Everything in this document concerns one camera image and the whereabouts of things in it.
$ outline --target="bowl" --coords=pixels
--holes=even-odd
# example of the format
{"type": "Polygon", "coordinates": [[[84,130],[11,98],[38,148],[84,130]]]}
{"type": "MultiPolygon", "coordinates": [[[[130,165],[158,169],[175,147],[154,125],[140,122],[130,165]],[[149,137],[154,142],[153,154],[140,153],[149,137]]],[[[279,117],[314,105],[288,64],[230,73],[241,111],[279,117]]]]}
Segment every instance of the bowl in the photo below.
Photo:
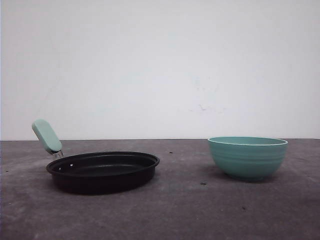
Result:
{"type": "Polygon", "coordinates": [[[250,182],[272,175],[283,162],[288,145],[282,139],[247,136],[211,137],[208,142],[219,169],[250,182]]]}

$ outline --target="frying pan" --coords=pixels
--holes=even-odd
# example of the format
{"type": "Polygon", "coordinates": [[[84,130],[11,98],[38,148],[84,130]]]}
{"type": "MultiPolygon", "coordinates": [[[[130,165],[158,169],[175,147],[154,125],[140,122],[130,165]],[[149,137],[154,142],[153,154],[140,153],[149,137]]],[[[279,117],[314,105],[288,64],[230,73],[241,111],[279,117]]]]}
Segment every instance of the frying pan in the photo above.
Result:
{"type": "Polygon", "coordinates": [[[153,178],[160,160],[132,151],[106,151],[64,157],[50,124],[38,119],[32,129],[44,149],[57,159],[46,166],[54,184],[77,194],[106,194],[139,187],[153,178]]]}

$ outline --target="pan handle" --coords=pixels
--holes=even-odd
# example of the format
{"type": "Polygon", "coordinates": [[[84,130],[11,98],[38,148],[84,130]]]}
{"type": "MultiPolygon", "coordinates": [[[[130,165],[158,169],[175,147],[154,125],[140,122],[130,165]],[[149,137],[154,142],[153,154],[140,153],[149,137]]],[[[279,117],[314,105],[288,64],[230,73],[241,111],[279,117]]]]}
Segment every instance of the pan handle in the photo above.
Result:
{"type": "Polygon", "coordinates": [[[54,155],[55,158],[64,156],[61,151],[62,144],[47,121],[43,119],[35,120],[32,123],[32,129],[48,153],[54,155]]]}

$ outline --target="gray concrete surface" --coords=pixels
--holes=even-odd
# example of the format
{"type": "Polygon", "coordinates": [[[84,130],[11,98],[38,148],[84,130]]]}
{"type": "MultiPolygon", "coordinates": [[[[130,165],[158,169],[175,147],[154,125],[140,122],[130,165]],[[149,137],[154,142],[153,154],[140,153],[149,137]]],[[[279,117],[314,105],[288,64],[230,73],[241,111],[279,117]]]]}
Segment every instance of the gray concrete surface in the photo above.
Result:
{"type": "Polygon", "coordinates": [[[66,156],[137,151],[160,158],[146,185],[91,196],[55,188],[46,171],[53,158],[39,141],[2,142],[0,238],[318,240],[320,140],[288,141],[284,163],[261,183],[224,175],[203,139],[63,141],[66,156]]]}

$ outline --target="white wall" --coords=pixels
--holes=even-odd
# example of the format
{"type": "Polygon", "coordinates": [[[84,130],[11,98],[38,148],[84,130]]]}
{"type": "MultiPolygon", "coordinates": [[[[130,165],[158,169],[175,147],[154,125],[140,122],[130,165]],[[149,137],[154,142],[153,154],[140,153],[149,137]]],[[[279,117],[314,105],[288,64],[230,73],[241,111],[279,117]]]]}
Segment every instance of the white wall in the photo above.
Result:
{"type": "Polygon", "coordinates": [[[2,0],[1,139],[320,138],[319,0],[2,0]]]}

